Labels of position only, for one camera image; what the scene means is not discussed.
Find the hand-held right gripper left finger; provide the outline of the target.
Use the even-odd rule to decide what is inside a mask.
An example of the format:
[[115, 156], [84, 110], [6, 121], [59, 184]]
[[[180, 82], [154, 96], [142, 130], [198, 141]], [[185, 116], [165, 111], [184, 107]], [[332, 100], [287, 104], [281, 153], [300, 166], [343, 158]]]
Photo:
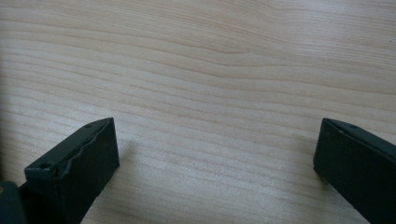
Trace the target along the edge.
[[79, 224], [120, 166], [113, 118], [88, 123], [24, 168], [31, 224]]

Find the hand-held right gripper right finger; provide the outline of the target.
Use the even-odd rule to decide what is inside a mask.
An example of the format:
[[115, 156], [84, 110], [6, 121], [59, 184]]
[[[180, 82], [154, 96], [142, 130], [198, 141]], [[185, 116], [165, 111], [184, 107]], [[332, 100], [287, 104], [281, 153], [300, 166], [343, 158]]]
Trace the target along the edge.
[[396, 146], [362, 128], [323, 119], [314, 170], [371, 224], [396, 224]]

